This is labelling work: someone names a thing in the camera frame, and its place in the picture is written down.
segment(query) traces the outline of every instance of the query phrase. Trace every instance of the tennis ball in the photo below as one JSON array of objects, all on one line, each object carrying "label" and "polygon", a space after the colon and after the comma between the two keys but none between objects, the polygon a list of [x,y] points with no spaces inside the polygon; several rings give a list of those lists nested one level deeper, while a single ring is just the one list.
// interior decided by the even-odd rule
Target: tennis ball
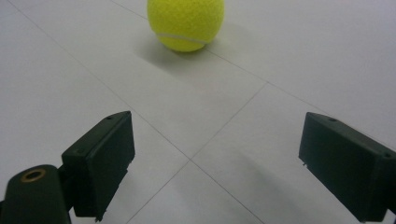
[{"label": "tennis ball", "polygon": [[189,52],[209,44],[224,17],[224,0],[148,0],[148,21],[169,49]]}]

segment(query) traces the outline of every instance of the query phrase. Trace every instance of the floor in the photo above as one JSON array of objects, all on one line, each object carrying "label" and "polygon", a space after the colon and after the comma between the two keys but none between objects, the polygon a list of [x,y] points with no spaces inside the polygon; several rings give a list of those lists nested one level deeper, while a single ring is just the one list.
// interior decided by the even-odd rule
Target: floor
[{"label": "floor", "polygon": [[298,159],[304,115],[396,149],[395,28],[394,0],[225,0],[214,42],[182,54],[145,0],[0,0],[0,198],[131,110],[136,157],[104,224],[359,223]]}]

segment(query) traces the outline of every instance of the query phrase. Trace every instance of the tennis ball seam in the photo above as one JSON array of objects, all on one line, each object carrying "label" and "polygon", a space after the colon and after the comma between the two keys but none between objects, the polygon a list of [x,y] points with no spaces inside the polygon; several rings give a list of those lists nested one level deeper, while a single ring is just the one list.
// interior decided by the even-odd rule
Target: tennis ball seam
[{"label": "tennis ball seam", "polygon": [[202,44],[202,45],[206,45],[209,44],[209,42],[204,41],[204,40],[199,40],[199,39],[194,39],[194,38],[189,38],[183,35],[172,35],[172,34],[167,34],[167,33],[159,33],[157,34],[157,36],[159,37],[170,37],[170,38],[175,38],[175,39],[182,39],[182,40],[188,40],[190,42],[194,42],[197,44]]}]

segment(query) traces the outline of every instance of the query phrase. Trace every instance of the yellow tennis ball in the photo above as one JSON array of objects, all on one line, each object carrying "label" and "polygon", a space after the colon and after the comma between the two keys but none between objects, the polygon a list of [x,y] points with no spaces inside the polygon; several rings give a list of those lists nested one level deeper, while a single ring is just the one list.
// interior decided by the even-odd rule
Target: yellow tennis ball
[{"label": "yellow tennis ball", "polygon": [[210,43],[224,17],[224,0],[148,0],[148,21],[169,49],[194,51]]}]

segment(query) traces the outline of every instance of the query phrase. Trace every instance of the screw hole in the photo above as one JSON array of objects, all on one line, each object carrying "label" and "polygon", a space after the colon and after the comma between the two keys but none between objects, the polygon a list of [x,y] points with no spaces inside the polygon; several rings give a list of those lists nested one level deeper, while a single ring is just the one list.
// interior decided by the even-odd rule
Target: screw hole
[{"label": "screw hole", "polygon": [[46,174],[46,170],[44,169],[35,169],[27,172],[21,178],[21,182],[30,183],[41,179]]}]

